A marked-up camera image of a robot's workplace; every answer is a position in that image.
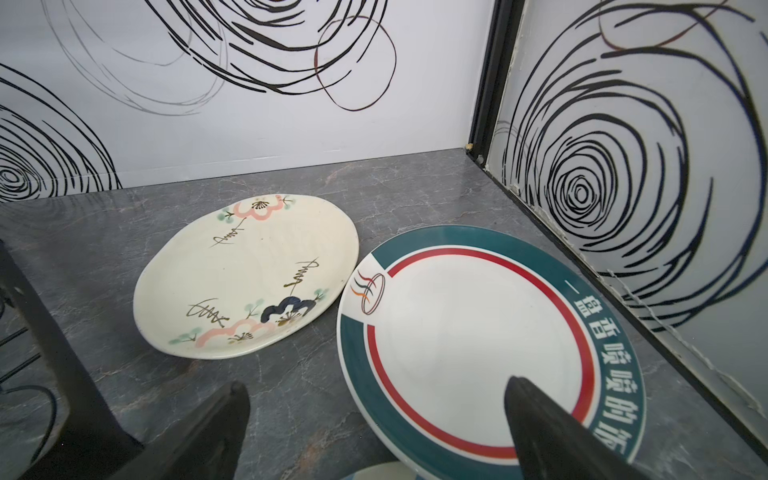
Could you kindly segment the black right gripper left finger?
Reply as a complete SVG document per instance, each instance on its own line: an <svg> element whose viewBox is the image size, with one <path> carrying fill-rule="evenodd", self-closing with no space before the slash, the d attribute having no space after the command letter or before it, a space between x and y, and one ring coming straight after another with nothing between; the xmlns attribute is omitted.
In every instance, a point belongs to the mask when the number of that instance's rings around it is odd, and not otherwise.
<svg viewBox="0 0 768 480"><path fill-rule="evenodd" d="M230 382L121 467L114 479L232 479L250 415L246 386Z"/></svg>

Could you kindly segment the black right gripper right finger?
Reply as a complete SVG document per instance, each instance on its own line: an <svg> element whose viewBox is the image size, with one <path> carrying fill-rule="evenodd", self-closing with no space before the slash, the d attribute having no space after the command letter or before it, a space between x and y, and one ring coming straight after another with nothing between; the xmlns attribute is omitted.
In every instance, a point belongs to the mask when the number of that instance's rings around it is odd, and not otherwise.
<svg viewBox="0 0 768 480"><path fill-rule="evenodd" d="M512 376L504 410L525 479L643 479L533 382Z"/></svg>

